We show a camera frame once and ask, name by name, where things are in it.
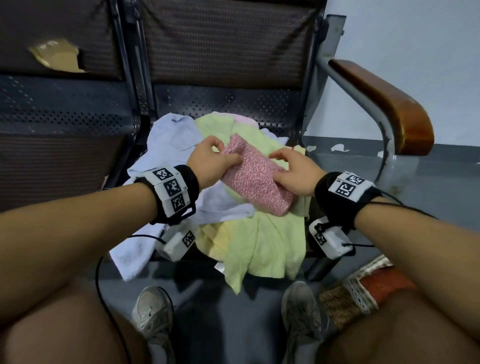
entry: pink cloth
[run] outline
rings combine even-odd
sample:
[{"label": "pink cloth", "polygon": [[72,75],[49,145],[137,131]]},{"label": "pink cloth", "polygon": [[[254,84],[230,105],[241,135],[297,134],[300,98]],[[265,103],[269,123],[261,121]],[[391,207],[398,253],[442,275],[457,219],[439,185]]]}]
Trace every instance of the pink cloth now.
[{"label": "pink cloth", "polygon": [[258,123],[254,119],[247,118],[246,116],[242,116],[238,114],[230,114],[228,112],[216,112],[216,111],[212,112],[212,114],[229,115],[229,116],[232,116],[233,120],[235,120],[236,122],[241,122],[242,124],[249,124],[259,129]]},{"label": "pink cloth", "polygon": [[238,134],[230,137],[222,154],[238,153],[243,163],[230,167],[221,181],[246,201],[275,216],[284,216],[292,206],[295,195],[273,180],[273,172],[285,170]]}]

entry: green cloth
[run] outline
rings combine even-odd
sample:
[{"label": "green cloth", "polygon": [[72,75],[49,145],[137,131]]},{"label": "green cloth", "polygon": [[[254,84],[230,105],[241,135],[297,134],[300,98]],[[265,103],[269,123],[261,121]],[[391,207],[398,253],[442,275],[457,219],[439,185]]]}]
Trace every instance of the green cloth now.
[{"label": "green cloth", "polygon": [[[195,124],[203,137],[214,135],[225,145],[228,144],[230,136],[238,133],[264,155],[284,147],[253,126],[234,122],[233,117],[228,115],[205,115],[198,118]],[[299,146],[296,150],[305,153],[305,149]],[[288,169],[287,162],[275,162]],[[226,188],[230,194],[241,199],[231,189]],[[259,277],[283,278],[286,275],[295,279],[305,257],[304,218],[308,215],[309,205],[309,197],[299,197],[290,212],[283,217],[256,211],[251,218],[220,223],[224,225],[223,233],[216,238],[213,238],[212,234],[210,237],[204,234],[197,239],[197,246],[216,259],[219,259],[218,254],[209,254],[212,242],[226,249],[223,261],[225,281],[235,293],[240,292],[246,272]],[[208,229],[212,231],[212,227],[217,228],[220,224],[209,225]]]}]

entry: wooden armrest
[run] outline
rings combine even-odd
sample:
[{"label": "wooden armrest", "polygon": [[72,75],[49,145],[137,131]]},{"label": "wooden armrest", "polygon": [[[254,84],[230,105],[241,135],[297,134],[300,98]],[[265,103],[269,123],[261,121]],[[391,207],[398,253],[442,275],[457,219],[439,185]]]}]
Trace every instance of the wooden armrest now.
[{"label": "wooden armrest", "polygon": [[426,156],[430,152],[432,123],[417,101],[354,62],[330,60],[328,64],[385,113],[394,131],[396,154]]}]

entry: white sneaker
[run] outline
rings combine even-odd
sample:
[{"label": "white sneaker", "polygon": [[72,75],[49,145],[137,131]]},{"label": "white sneaker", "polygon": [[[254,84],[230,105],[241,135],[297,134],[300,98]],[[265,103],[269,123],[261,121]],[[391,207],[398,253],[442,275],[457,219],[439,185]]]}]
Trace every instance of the white sneaker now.
[{"label": "white sneaker", "polygon": [[149,344],[165,349],[168,364],[175,363],[169,333],[173,326],[173,304],[168,293],[161,287],[145,288],[133,308],[132,321]]},{"label": "white sneaker", "polygon": [[320,307],[306,283],[294,282],[283,294],[281,312],[288,335],[283,363],[292,364],[299,345],[323,341]]}]

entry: red fabric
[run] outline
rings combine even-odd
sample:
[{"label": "red fabric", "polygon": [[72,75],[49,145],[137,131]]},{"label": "red fabric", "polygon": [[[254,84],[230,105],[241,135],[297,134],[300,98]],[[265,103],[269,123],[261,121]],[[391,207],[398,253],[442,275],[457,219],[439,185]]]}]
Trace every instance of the red fabric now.
[{"label": "red fabric", "polygon": [[377,269],[369,276],[361,278],[360,283],[372,295],[378,305],[398,290],[416,288],[415,284],[397,267]]},{"label": "red fabric", "polygon": [[264,212],[284,216],[292,206],[295,195],[273,180],[273,172],[284,168],[264,156],[238,134],[233,134],[223,154],[238,153],[243,163],[230,167],[221,181]]}]

